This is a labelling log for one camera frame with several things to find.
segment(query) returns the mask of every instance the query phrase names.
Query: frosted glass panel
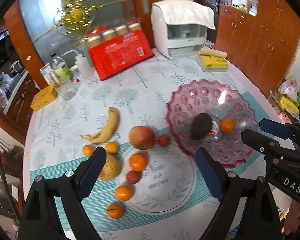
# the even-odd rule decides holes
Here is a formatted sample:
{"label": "frosted glass panel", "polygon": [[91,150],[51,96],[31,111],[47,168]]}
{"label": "frosted glass panel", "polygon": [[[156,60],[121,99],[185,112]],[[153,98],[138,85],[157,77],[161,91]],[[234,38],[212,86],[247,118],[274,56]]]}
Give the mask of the frosted glass panel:
{"label": "frosted glass panel", "polygon": [[[117,0],[90,1],[92,4],[102,5]],[[54,25],[53,18],[56,16],[58,9],[61,9],[61,0],[18,0],[18,2],[26,29],[32,41]],[[95,11],[95,19],[91,27],[92,30],[99,26],[114,27],[124,23],[124,17],[135,17],[133,1],[124,3],[125,15],[123,13],[122,3],[107,5]],[[58,55],[61,55],[69,50],[75,49],[84,54],[84,51],[80,51],[77,46],[74,45],[74,40],[69,38],[69,36],[60,34],[65,32],[65,29],[59,27],[58,31],[50,31],[33,43],[44,64],[50,63],[50,54],[53,52],[57,52]]]}

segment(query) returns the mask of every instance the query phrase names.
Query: bottle with green label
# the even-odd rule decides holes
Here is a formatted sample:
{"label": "bottle with green label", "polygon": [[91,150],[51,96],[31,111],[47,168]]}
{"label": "bottle with green label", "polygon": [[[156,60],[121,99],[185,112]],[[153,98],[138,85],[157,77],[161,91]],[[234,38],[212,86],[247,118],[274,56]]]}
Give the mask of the bottle with green label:
{"label": "bottle with green label", "polygon": [[67,78],[72,80],[73,74],[69,70],[65,60],[63,58],[57,56],[56,52],[52,53],[51,57],[52,57],[52,68],[58,75],[58,78],[60,78],[60,80],[62,82],[66,82]]}

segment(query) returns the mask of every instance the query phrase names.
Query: black cable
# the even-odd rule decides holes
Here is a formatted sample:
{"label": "black cable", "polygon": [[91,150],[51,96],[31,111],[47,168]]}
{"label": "black cable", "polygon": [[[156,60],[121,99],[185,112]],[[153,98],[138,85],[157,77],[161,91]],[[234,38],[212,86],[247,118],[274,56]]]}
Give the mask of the black cable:
{"label": "black cable", "polygon": [[8,202],[9,202],[11,208],[12,208],[12,211],[15,213],[17,221],[20,222],[20,219],[21,219],[20,214],[19,214],[19,212],[18,212],[18,210],[17,210],[17,208],[14,204],[14,201],[12,199],[12,196],[10,194],[10,190],[8,188],[8,183],[7,183],[7,180],[6,180],[6,176],[2,171],[3,171],[3,164],[2,164],[2,159],[1,159],[1,155],[0,155],[0,177],[1,177],[1,181],[2,181],[3,186],[4,186],[4,191],[8,196]]}

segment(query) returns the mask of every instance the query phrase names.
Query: drawer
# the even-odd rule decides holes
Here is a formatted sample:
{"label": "drawer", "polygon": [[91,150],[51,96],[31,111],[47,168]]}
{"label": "drawer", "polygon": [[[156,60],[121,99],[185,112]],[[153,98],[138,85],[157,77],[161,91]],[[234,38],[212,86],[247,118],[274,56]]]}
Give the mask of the drawer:
{"label": "drawer", "polygon": [[250,26],[256,25],[256,18],[254,16],[239,10],[237,11],[235,20]]}
{"label": "drawer", "polygon": [[228,16],[234,19],[237,9],[221,4],[220,15]]}

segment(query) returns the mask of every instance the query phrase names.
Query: white towel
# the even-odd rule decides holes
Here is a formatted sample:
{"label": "white towel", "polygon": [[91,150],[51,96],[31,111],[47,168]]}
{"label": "white towel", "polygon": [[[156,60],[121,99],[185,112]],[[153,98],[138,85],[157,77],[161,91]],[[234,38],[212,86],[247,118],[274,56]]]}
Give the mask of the white towel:
{"label": "white towel", "polygon": [[152,6],[160,7],[168,25],[199,24],[215,30],[214,12],[210,7],[187,0],[163,0]]}

